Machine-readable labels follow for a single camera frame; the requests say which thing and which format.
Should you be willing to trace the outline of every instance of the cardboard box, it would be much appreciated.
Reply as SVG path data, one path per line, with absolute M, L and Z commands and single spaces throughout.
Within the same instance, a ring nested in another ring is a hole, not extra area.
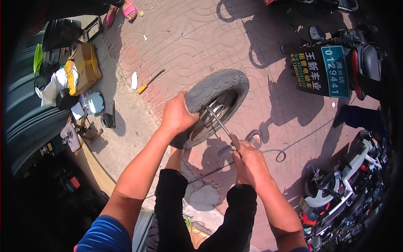
M 70 95 L 77 96 L 85 93 L 98 79 L 102 78 L 95 48 L 91 43 L 79 44 L 63 69 L 66 71 Z

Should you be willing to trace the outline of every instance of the brick paving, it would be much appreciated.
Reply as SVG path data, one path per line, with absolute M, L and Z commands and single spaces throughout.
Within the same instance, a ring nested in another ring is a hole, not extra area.
M 263 0 L 137 0 L 135 4 L 144 16 L 129 23 L 119 11 L 105 34 L 129 83 L 134 71 L 141 85 L 160 69 L 166 69 L 142 94 L 152 116 L 160 121 L 167 100 L 219 69 L 243 71 L 250 80 L 250 90 L 226 124 L 230 131 L 245 137 L 253 129 L 262 130 L 262 150 L 284 149 L 309 135 L 287 149 L 284 162 L 275 162 L 277 152 L 265 154 L 280 190 L 296 206 L 304 166 L 326 167 L 335 153 L 346 150 L 358 129 L 330 127 L 337 110 L 332 103 L 349 101 L 297 91 L 280 46 L 307 39 L 311 25 L 320 25 L 325 32 L 350 27 L 349 17 L 333 12 L 308 19 L 292 10 L 280 19 L 284 10 L 266 7 Z M 373 109 L 379 106 L 369 97 L 364 102 L 354 98 L 355 95 L 350 100 L 354 105 Z M 200 176 L 231 162 L 229 154 L 220 158 L 216 155 L 229 142 L 220 130 L 217 136 L 185 153 L 186 166 Z M 235 168 L 229 166 L 204 179 L 219 191 L 216 208 L 222 213 L 228 206 L 225 196 L 235 176 Z M 251 245 L 261 251 L 276 250 L 260 199 Z

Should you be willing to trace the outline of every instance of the pink slipper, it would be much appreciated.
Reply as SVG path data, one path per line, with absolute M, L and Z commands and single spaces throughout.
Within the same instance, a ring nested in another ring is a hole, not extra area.
M 118 12 L 118 9 L 119 8 L 115 6 L 115 8 L 113 9 L 113 13 L 106 16 L 104 22 L 108 22 L 108 25 L 104 26 L 105 29 L 108 29 L 112 25 L 113 21 L 115 20 L 115 15 Z
M 129 20 L 127 19 L 129 22 L 133 21 L 136 17 L 137 17 L 137 8 L 134 5 L 134 3 L 132 2 L 132 0 L 127 0 L 131 3 L 131 5 L 129 7 L 127 7 L 125 10 L 123 10 L 123 14 L 125 15 L 125 17 L 127 18 L 127 16 L 132 13 L 133 11 L 136 12 L 136 15 L 133 17 L 133 19 Z

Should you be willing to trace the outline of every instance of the wheel rim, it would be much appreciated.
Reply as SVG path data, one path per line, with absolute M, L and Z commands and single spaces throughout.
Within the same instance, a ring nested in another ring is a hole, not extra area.
M 229 90 L 217 98 L 213 99 L 206 107 L 210 107 L 221 122 L 226 122 L 234 111 L 234 105 L 238 99 L 238 93 L 234 90 Z M 200 112 L 200 120 L 198 120 L 192 128 L 189 129 L 189 140 L 196 142 L 211 131 L 215 132 L 216 127 L 219 126 L 217 120 L 208 112 L 203 109 Z

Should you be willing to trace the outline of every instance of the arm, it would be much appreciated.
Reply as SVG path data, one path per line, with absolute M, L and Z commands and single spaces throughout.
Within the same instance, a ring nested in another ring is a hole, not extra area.
M 303 228 L 297 213 L 286 201 L 271 177 L 263 153 L 247 141 L 239 141 L 231 135 L 236 151 L 232 152 L 237 173 L 256 191 L 266 210 L 270 228 L 276 238 L 279 251 L 307 247 Z
M 179 133 L 192 126 L 199 114 L 191 114 L 185 102 L 186 92 L 180 92 L 164 107 L 161 126 L 143 150 L 127 165 L 115 189 L 101 212 L 119 221 L 133 238 L 141 205 L 151 187 L 169 143 Z

